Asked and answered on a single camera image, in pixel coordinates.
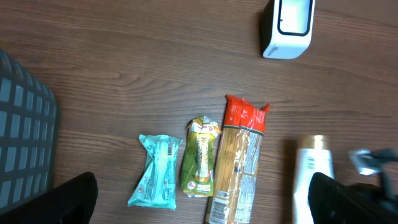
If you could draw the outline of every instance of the food package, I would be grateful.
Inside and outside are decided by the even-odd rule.
[[[221,131],[206,116],[195,118],[189,127],[180,176],[181,188],[189,197],[213,196],[213,143]]]
[[[206,223],[249,223],[266,116],[270,105],[255,109],[244,99],[227,95],[215,169],[215,189],[209,199]]]
[[[182,140],[142,134],[139,140],[147,150],[145,172],[127,205],[175,210],[175,166]]]

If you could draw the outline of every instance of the tan cap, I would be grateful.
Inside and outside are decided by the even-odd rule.
[[[324,135],[303,135],[298,147],[301,149],[330,149],[329,137]]]

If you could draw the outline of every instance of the wooden table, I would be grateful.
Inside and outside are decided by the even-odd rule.
[[[398,1],[317,1],[312,43],[296,60],[260,56],[266,4],[0,2],[0,48],[47,84],[62,107],[55,185],[87,170],[98,179],[91,223],[203,223],[206,199],[180,188],[174,212],[127,208],[146,156],[137,139],[185,140],[199,114],[221,124],[225,94],[272,104],[252,223],[291,222],[300,134],[331,136],[338,181],[376,183],[355,171],[348,151],[398,147]]]

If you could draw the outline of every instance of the teal package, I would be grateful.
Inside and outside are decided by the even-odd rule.
[[[127,205],[175,210],[175,170],[182,140],[142,134],[139,140],[147,150],[145,172]]]

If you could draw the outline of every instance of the red and tan package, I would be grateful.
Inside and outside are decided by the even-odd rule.
[[[270,104],[260,110],[227,95],[228,107],[215,169],[214,195],[206,223],[249,223],[256,191],[262,136]]]

